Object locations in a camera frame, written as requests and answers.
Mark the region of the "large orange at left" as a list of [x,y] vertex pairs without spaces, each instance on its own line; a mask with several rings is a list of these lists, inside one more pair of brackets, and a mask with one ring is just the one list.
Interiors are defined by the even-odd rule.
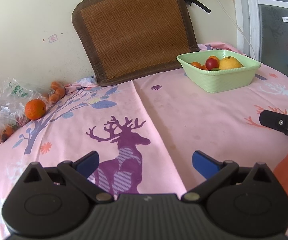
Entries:
[[34,99],[25,105],[25,115],[30,120],[40,119],[47,111],[46,104],[41,99]]

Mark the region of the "pink deer print cloth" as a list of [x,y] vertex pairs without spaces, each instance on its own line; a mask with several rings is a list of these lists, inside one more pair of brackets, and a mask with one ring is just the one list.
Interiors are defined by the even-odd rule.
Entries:
[[288,193],[288,137],[260,125],[265,109],[288,114],[288,77],[266,65],[250,85],[220,93],[205,92],[183,69],[114,87],[81,80],[44,119],[0,144],[0,239],[9,235],[2,205],[30,162],[52,166],[91,150],[113,166],[135,145],[140,193],[182,194],[203,182],[195,150],[244,166],[263,161]]

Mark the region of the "orange plush toy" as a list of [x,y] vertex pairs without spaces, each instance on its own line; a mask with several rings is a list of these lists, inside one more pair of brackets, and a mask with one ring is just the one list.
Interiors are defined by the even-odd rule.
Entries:
[[64,86],[57,81],[53,81],[50,85],[50,88],[52,92],[46,96],[46,99],[49,103],[59,102],[59,100],[62,99],[66,94]]

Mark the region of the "yellow grapefruit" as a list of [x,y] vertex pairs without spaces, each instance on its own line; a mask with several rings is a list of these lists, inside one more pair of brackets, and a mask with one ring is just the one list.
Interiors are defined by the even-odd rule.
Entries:
[[228,56],[219,61],[218,65],[220,70],[229,70],[235,68],[241,68],[243,65],[235,57]]

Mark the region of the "light green plastic basket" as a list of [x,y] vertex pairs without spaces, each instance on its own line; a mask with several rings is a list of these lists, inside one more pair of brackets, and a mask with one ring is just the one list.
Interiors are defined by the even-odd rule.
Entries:
[[[203,70],[191,65],[192,62],[205,63],[210,56],[220,60],[231,56],[237,59],[242,67],[228,70]],[[186,75],[196,85],[208,93],[219,93],[250,85],[261,63],[229,50],[205,50],[181,54],[177,60]]]

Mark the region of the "clear plastic bag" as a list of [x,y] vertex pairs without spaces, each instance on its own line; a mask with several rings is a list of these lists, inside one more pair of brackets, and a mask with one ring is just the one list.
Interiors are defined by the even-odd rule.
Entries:
[[53,92],[52,88],[19,82],[11,77],[4,79],[0,75],[0,143],[29,122],[25,105],[30,100],[41,99],[48,106],[47,96]]

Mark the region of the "red cherry tomato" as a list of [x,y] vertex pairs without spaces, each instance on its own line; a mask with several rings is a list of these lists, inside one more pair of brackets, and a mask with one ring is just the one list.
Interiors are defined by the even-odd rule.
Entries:
[[208,70],[218,68],[218,61],[214,58],[209,58],[209,59],[207,59],[205,66]]

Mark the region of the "mandarin orange centre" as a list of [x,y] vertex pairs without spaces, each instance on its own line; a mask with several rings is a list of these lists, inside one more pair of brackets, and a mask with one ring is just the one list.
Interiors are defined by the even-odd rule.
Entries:
[[192,62],[191,65],[196,67],[196,68],[199,68],[199,69],[202,68],[202,65],[200,63],[198,63],[198,62]]

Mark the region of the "white framed glass door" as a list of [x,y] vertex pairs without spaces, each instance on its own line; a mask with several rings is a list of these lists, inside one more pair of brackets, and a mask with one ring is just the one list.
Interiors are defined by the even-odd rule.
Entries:
[[288,0],[235,0],[238,49],[288,77]]

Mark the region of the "brown woven seat cushion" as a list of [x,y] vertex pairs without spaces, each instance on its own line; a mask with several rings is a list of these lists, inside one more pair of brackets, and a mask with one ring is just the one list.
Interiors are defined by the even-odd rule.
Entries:
[[184,0],[83,0],[72,23],[100,86],[181,67],[199,50]]

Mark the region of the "pink wall sticker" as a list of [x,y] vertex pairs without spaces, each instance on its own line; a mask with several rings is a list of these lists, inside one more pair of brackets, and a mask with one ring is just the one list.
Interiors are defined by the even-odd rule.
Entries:
[[48,41],[49,41],[50,43],[55,42],[55,41],[57,41],[57,40],[58,40],[58,38],[57,38],[57,35],[56,35],[56,34],[53,34],[53,35],[51,35],[51,36],[48,37]]

